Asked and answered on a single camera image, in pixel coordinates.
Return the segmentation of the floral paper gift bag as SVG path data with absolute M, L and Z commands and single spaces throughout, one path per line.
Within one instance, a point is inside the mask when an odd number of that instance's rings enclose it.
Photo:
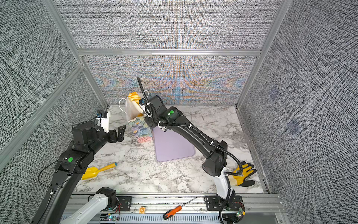
M 138 114 L 130 103 L 129 98 L 121 98 L 118 103 L 119 109 L 125 113 L 126 120 L 129 123 L 129 127 L 132 130 L 134 136 L 140 144 L 146 144 L 153 141 L 152 131 L 145 122 L 145 116 Z

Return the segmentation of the twisted braid bread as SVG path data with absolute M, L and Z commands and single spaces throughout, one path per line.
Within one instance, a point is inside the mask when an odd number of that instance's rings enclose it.
M 137 92 L 132 92 L 128 95 L 128 98 L 130 100 L 130 103 L 136 108 L 136 110 L 141 113 L 143 110 L 139 104 L 139 101 L 141 100 L 140 95 Z

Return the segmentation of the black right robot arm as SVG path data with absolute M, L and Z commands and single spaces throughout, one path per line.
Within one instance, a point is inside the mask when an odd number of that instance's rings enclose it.
M 180 111 L 177 107 L 167 108 L 159 96 L 148 98 L 140 78 L 137 78 L 143 98 L 139 106 L 143 109 L 145 122 L 151 129 L 162 131 L 171 130 L 197 148 L 205 157 L 202 169 L 214 179 L 217 196 L 222 200 L 222 207 L 229 207 L 233 203 L 235 191 L 231 189 L 229 176 L 240 176 L 243 168 L 240 160 L 228 151 L 225 141 L 218 142 L 209 137 Z

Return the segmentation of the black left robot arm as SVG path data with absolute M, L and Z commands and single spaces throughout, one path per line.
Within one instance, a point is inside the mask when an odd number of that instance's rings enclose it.
M 122 142 L 126 126 L 104 131 L 93 121 L 82 122 L 72 127 L 73 140 L 55 164 L 55 171 L 32 224 L 59 223 L 74 188 L 85 174 L 94 155 L 106 144 Z

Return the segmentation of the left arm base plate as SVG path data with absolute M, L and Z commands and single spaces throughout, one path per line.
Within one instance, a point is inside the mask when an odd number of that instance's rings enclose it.
M 132 204 L 132 196 L 117 196 L 117 204 L 112 210 L 113 212 L 130 211 Z

